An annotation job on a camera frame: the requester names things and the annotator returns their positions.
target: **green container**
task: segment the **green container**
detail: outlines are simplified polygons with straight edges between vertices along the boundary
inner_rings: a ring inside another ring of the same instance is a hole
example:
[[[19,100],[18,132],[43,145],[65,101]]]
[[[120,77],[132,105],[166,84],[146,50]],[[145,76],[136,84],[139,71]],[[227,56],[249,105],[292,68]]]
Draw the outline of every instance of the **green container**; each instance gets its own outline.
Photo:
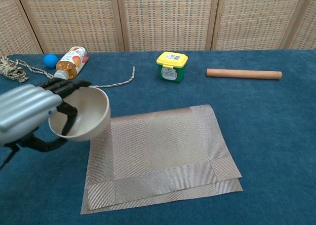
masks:
[[[184,54],[165,51],[157,59],[159,77],[167,81],[181,82],[187,60],[188,57]]]

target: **white bowl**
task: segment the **white bowl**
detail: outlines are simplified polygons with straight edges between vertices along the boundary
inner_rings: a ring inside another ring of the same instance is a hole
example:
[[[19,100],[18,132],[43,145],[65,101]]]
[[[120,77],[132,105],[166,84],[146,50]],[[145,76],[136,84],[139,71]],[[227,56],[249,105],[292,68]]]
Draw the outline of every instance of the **white bowl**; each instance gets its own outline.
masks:
[[[109,98],[99,88],[80,88],[64,101],[77,108],[78,115],[66,136],[61,135],[67,116],[57,112],[48,119],[50,129],[59,137],[71,141],[86,141],[98,136],[110,124]]]

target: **bottle cap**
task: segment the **bottle cap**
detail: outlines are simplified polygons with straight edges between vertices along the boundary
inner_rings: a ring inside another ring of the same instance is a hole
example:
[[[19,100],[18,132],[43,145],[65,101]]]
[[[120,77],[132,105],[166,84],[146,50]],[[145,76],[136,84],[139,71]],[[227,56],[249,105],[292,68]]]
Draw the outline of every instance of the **bottle cap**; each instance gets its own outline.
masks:
[[[59,71],[56,71],[56,73],[54,74],[54,77],[55,78],[68,79],[69,78],[69,73],[68,73],[68,71],[59,70]]]

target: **bottle label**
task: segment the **bottle label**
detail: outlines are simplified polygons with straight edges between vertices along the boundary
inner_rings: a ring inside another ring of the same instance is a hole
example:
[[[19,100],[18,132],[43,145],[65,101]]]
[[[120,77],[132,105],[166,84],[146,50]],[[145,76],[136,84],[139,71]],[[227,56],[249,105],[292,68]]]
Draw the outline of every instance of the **bottle label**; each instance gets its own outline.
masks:
[[[167,54],[164,56],[166,59],[170,60],[179,60],[181,56],[173,55],[173,54]]]
[[[60,59],[60,61],[69,61],[73,63],[76,67],[77,73],[79,73],[88,59],[89,55],[84,47],[74,46]]]
[[[162,77],[168,80],[175,80],[178,76],[175,69],[169,69],[164,67],[161,69],[161,75]]]

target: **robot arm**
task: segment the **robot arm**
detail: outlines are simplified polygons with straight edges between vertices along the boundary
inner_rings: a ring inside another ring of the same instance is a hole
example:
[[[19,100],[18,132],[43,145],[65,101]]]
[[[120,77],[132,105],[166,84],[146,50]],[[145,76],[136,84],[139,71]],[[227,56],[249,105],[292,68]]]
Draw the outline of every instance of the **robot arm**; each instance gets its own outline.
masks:
[[[54,78],[37,86],[26,84],[0,95],[0,147],[12,149],[5,163],[19,150],[18,146],[38,151],[51,151],[62,146],[66,142],[63,138],[44,142],[33,132],[52,114],[61,112],[67,115],[62,131],[62,135],[67,135],[75,122],[77,109],[65,103],[63,98],[90,84],[83,80]]]

